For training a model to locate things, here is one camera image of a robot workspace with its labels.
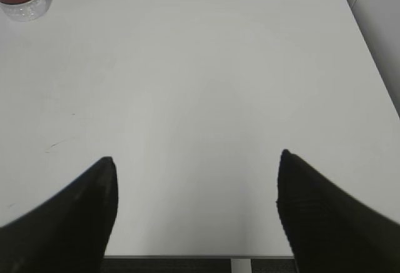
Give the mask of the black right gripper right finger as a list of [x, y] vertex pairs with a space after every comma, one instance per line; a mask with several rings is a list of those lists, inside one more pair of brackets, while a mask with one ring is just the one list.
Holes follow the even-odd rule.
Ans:
[[399, 272], [399, 224], [287, 149], [276, 205], [299, 272]]

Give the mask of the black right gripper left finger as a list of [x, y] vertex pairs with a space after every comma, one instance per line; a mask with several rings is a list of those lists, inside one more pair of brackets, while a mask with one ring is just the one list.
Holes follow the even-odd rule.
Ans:
[[1, 227], [1, 272], [99, 272], [118, 195], [116, 165], [103, 157], [48, 201]]

